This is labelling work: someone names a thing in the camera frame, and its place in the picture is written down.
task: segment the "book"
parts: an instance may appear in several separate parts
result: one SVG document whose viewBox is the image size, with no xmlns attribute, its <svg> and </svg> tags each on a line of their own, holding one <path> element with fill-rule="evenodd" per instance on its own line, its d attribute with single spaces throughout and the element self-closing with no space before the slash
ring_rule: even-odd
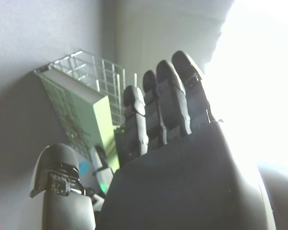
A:
<svg viewBox="0 0 288 230">
<path fill-rule="evenodd" d="M 90 149 L 100 146 L 116 171 L 119 162 L 108 96 L 57 69 L 38 74 L 71 145 L 89 161 Z"/>
</svg>

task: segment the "blue object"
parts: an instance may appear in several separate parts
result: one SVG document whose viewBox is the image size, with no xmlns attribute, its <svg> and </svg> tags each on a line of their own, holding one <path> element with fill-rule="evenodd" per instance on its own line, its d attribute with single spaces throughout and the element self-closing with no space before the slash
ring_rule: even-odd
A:
<svg viewBox="0 0 288 230">
<path fill-rule="evenodd" d="M 79 164 L 79 176 L 85 175 L 90 169 L 90 163 L 87 161 L 82 161 Z"/>
</svg>

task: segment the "white wire rack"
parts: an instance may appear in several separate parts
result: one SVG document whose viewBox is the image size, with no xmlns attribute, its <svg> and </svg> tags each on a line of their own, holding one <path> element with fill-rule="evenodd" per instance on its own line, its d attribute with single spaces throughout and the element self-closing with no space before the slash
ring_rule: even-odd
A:
<svg viewBox="0 0 288 230">
<path fill-rule="evenodd" d="M 50 65 L 93 90 L 107 95 L 113 125 L 123 124 L 123 92 L 128 85 L 137 86 L 136 73 L 83 50 L 56 60 Z"/>
</svg>

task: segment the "back of robotic hand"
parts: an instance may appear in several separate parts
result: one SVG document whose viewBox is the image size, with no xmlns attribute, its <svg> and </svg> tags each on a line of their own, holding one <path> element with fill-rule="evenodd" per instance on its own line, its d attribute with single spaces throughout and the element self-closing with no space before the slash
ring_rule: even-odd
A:
<svg viewBox="0 0 288 230">
<path fill-rule="evenodd" d="M 92 200 L 79 180 L 76 153 L 64 144 L 40 153 L 30 197 L 21 215 L 21 230 L 93 230 L 96 226 Z"/>
</svg>

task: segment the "gray surface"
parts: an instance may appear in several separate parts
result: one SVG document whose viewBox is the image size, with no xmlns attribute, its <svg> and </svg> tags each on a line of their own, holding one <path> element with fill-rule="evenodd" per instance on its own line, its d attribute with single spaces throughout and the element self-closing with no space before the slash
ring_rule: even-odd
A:
<svg viewBox="0 0 288 230">
<path fill-rule="evenodd" d="M 78 49 L 103 56 L 102 0 L 0 0 L 0 226 L 17 228 L 33 167 L 49 144 L 67 142 L 39 80 L 24 75 Z M 105 51 L 113 59 L 114 50 Z"/>
<path fill-rule="evenodd" d="M 120 0 L 117 63 L 138 73 L 138 86 L 159 61 L 181 49 L 203 70 L 212 57 L 233 0 Z"/>
</svg>

